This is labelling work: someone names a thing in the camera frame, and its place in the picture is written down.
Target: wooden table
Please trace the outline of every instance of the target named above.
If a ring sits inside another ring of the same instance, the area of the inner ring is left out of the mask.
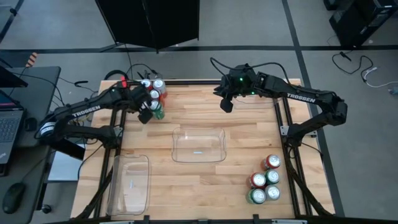
[[[293,84],[300,80],[291,79]],[[100,90],[113,81],[102,81]],[[292,201],[285,165],[278,168],[281,197],[275,202],[251,205],[246,202],[246,179],[253,172],[260,172],[260,162],[269,154],[282,158],[279,127],[273,107],[269,109],[240,109],[226,114],[220,109],[220,97],[212,94],[213,85],[168,86],[165,118],[151,120],[143,125],[136,114],[129,114],[123,136],[122,154],[143,154],[149,158],[150,198],[149,206],[139,216],[112,217],[113,220],[196,220],[196,219],[252,219],[293,218]],[[293,121],[300,123],[310,118],[306,103],[289,100]],[[286,121],[283,104],[282,116]],[[92,126],[109,124],[111,110],[94,114]],[[214,164],[180,164],[171,156],[172,131],[184,127],[220,127],[226,133],[227,156]],[[304,137],[304,143],[317,146],[317,140]],[[85,157],[100,144],[87,146]],[[307,146],[300,147],[308,188],[329,211],[334,212],[330,191],[326,182],[319,153]],[[98,189],[104,150],[100,149],[85,162],[80,174],[71,217],[77,216]],[[298,189],[300,210],[303,200]],[[101,215],[105,215],[108,192],[103,197]]]

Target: black desk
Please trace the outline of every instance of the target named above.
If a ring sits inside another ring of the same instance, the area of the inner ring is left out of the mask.
[[[9,70],[21,73],[23,68],[13,68]],[[24,75],[44,78],[57,84],[60,71],[60,67],[37,67],[26,69]],[[35,117],[38,121],[41,121],[50,108],[55,88],[50,83],[37,78],[21,78],[27,82],[29,86],[27,88],[16,88],[12,92],[11,97],[15,100],[19,100],[21,105],[27,108],[27,118]],[[2,90],[6,93],[11,91],[11,89]],[[28,141],[28,145],[31,144],[33,134],[34,132],[22,132],[17,144],[24,145],[25,141]],[[37,162],[43,158],[46,159],[25,178],[24,183],[26,184],[26,189],[18,211],[8,215],[0,209],[1,223],[12,224],[30,222],[33,211],[37,207],[39,195],[44,193],[43,181],[50,171],[50,169],[46,169],[46,167],[50,167],[47,165],[50,152],[51,148],[48,146],[22,147],[13,150],[8,176],[0,177],[0,203],[2,203],[4,194],[12,184],[20,182],[22,177],[30,171]]]

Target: red soda can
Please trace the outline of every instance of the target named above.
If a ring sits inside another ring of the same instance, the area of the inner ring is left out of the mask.
[[[143,79],[141,84],[145,86],[149,91],[151,91],[154,87],[152,86],[152,82],[149,79]]]
[[[266,177],[263,173],[253,173],[249,178],[248,178],[248,186],[251,187],[252,189],[260,189],[264,188],[266,184]]]
[[[277,155],[269,155],[261,161],[261,168],[263,170],[276,169],[280,166],[280,159]]]
[[[149,92],[149,94],[150,94],[150,97],[152,97],[153,100],[157,100],[157,101],[161,102],[162,105],[163,105],[163,107],[164,107],[164,98],[163,98],[163,96],[159,93],[159,91],[157,91],[157,90],[151,90],[151,91]]]
[[[164,83],[161,79],[155,79],[154,81],[154,89],[159,91],[164,98],[167,97],[166,83]]]

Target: clear plastic bin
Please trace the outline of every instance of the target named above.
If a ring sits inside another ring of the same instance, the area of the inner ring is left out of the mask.
[[[141,155],[116,156],[106,213],[140,215],[149,197],[149,161]]]
[[[175,162],[220,162],[226,157],[222,128],[176,128],[172,158]]]
[[[269,109],[274,107],[272,98],[260,97],[258,95],[249,95],[246,97],[238,96],[232,99],[234,109]]]

